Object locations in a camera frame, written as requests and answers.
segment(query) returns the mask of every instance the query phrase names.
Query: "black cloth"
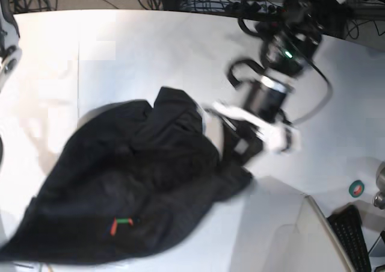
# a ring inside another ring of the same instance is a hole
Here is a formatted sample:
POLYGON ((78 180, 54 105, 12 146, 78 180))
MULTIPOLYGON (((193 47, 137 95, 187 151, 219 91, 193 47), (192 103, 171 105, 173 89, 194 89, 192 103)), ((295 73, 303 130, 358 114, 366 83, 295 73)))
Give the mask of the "black cloth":
POLYGON ((91 265, 154 255, 251 179, 219 161, 195 102, 164 87, 153 108, 121 104, 72 135, 0 261, 91 265), (112 235, 115 218, 132 223, 112 235))

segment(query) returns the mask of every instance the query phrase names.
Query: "black garment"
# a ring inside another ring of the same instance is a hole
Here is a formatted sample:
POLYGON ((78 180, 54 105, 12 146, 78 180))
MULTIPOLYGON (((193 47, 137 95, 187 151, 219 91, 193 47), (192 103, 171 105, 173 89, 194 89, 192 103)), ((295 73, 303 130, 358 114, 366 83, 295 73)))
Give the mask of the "black garment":
POLYGON ((162 88, 153 108, 121 104, 71 137, 0 261, 79 265, 153 255, 250 181, 242 167, 219 162, 194 101, 162 88), (115 218, 132 223, 112 236, 115 218))

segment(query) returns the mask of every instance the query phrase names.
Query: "black jacket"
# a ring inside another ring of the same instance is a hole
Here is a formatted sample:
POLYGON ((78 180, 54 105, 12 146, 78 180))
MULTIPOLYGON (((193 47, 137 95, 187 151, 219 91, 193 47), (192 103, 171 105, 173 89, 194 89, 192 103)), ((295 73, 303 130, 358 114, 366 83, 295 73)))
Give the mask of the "black jacket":
POLYGON ((153 108, 118 105, 70 138, 0 261, 87 265, 153 255, 250 181, 242 167, 219 162, 194 101, 162 88, 153 108), (128 222, 113 231, 115 219, 128 222))

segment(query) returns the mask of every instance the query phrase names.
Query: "green light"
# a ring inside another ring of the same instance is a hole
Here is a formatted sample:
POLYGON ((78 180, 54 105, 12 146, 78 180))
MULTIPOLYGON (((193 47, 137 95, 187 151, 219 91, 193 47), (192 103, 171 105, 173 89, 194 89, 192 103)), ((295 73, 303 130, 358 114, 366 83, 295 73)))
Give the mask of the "green light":
POLYGON ((286 55, 288 58, 293 58, 293 55, 292 55, 290 52, 288 52, 288 51, 285 51, 285 55, 286 55))

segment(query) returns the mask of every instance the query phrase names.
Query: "white table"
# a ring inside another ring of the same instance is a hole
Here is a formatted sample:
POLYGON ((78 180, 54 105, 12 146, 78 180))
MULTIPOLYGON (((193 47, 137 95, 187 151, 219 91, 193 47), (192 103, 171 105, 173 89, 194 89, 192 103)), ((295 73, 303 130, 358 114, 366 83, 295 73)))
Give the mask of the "white table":
MULTIPOLYGON (((162 85, 182 88, 199 103, 231 100, 227 65, 240 56, 259 57, 260 41, 225 17, 98 10, 16 19, 23 58, 0 94, 0 210, 7 235, 87 111, 138 98, 152 103, 162 85)), ((357 165, 366 165, 365 157, 385 158, 384 61, 385 54, 324 37, 315 63, 333 84, 334 97, 300 126, 303 150, 255 159, 249 165, 255 177, 271 175, 314 195, 326 216, 352 202, 348 186, 357 165)), ((310 110, 324 93, 322 79, 307 71, 286 105, 290 118, 310 110)), ((369 191, 359 199, 367 203, 371 196, 369 191)), ((135 260, 127 271, 227 271, 245 201, 241 196, 217 205, 180 246, 135 260)), ((370 212, 369 204, 363 206, 370 212)), ((364 233, 371 246, 378 232, 364 233)))

